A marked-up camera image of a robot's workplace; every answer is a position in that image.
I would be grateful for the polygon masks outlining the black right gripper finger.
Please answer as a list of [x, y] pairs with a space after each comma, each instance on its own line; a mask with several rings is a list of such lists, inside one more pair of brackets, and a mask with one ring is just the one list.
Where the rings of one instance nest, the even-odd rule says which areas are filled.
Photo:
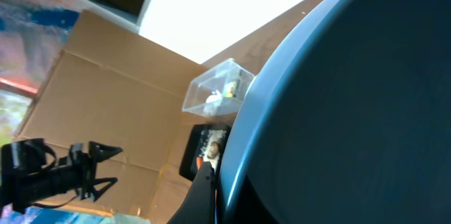
[[214, 169], [205, 162], [198, 170], [191, 187], [168, 224], [214, 224], [216, 190]]

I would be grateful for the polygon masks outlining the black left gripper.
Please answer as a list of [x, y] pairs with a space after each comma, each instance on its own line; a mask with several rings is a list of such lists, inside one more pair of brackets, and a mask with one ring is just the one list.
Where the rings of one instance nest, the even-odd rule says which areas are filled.
[[[101, 163], [121, 153], [121, 147], [89, 142], [70, 146], [59, 158], [42, 138], [25, 139], [1, 147], [1, 207], [24, 213], [30, 206], [49, 209], [40, 201], [71, 190], [80, 200], [96, 202], [118, 178], [92, 178], [92, 160]], [[105, 184], [100, 189], [96, 186]]]

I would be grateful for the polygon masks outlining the orange carrot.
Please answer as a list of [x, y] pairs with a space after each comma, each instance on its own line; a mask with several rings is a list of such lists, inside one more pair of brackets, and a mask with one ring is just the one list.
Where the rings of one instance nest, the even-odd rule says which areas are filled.
[[196, 166], [197, 166], [197, 170], [199, 170], [199, 169], [201, 168], [203, 162], [204, 162], [204, 161], [203, 161], [203, 158], [202, 158], [201, 156], [198, 156], [198, 157], [196, 158]]

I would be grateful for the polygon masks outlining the brown food scrap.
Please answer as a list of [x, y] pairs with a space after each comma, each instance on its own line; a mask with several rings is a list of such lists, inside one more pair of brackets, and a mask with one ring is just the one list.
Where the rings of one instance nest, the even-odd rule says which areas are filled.
[[221, 150], [221, 144], [219, 142], [213, 141], [210, 143], [208, 149], [207, 149], [207, 157], [210, 159], [215, 159], [219, 154]]

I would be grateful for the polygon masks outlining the pile of white rice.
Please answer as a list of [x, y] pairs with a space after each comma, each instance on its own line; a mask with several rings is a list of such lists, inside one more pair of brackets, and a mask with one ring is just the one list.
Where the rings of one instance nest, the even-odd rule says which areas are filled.
[[[216, 170], [219, 161], [221, 159], [221, 155], [223, 153], [223, 147], [226, 143], [226, 130], [207, 130], [201, 132], [201, 142], [198, 156], [203, 158], [204, 162], [209, 162], [214, 170]], [[208, 158], [207, 149], [213, 141], [219, 142], [221, 144], [220, 154], [215, 159]]]

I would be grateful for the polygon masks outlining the blue plate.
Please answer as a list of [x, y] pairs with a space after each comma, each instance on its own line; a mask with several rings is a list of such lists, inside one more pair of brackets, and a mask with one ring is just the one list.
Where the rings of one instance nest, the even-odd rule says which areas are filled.
[[449, 223], [450, 0], [324, 0], [250, 87], [220, 223]]

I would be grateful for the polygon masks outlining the white tissue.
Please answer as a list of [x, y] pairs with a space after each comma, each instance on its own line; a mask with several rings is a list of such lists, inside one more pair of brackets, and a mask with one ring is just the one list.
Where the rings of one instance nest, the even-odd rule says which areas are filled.
[[208, 116], [214, 116], [217, 108], [221, 105], [221, 102], [222, 94], [218, 90], [215, 90], [207, 97], [203, 112]]

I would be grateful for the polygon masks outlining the green snack wrapper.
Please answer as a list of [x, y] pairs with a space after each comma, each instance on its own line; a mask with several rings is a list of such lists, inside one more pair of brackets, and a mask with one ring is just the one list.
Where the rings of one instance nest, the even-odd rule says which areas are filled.
[[224, 97], [235, 97], [236, 87], [237, 87], [236, 82], [229, 82], [225, 86]]

